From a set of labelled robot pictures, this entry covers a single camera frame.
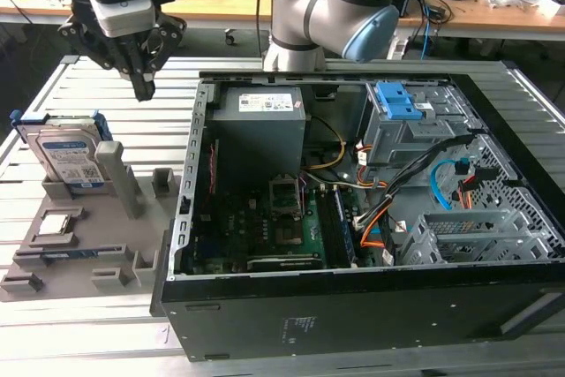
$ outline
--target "small chip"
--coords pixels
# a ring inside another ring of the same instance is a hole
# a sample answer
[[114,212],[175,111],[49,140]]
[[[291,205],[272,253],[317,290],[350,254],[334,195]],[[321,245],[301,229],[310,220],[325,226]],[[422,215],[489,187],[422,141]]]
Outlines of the small chip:
[[64,234],[69,225],[70,215],[49,214],[41,222],[39,235]]

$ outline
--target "blue cable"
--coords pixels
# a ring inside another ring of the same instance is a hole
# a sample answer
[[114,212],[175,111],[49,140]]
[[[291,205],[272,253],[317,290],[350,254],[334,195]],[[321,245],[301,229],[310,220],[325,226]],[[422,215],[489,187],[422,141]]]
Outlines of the blue cable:
[[424,48],[422,49],[422,56],[420,57],[420,60],[424,60],[424,55],[426,54],[427,39],[430,34],[430,10],[427,8],[427,6],[424,6],[424,12],[426,15],[427,22],[426,22],[426,30],[424,31]]
[[430,186],[432,187],[432,193],[433,196],[435,196],[435,199],[437,199],[445,209],[450,211],[451,205],[449,205],[449,203],[441,194],[440,187],[438,187],[438,182],[435,178],[435,173],[437,172],[438,168],[444,163],[453,163],[455,165],[456,161],[454,161],[453,159],[444,159],[443,161],[439,161],[438,164],[432,169],[432,175],[430,176]]

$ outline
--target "hard drive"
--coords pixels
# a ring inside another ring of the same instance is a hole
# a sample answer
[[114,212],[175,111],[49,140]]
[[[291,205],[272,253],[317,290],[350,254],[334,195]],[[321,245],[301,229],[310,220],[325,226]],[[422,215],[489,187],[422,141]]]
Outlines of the hard drive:
[[108,180],[94,153],[103,140],[112,140],[104,116],[61,117],[41,113],[13,113],[12,126],[19,132],[47,172],[50,182],[63,182],[71,192],[101,189]]

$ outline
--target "motherboard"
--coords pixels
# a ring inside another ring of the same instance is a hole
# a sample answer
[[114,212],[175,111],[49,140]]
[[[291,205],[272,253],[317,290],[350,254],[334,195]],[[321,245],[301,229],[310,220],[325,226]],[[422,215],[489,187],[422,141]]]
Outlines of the motherboard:
[[356,194],[283,181],[270,182],[265,191],[215,196],[195,223],[194,274],[351,266]]

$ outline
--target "box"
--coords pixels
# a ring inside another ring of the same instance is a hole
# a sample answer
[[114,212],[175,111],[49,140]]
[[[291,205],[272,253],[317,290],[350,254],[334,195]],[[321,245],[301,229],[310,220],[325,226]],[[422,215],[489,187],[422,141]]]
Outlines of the box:
[[546,17],[565,16],[565,0],[542,0],[539,2],[538,12]]

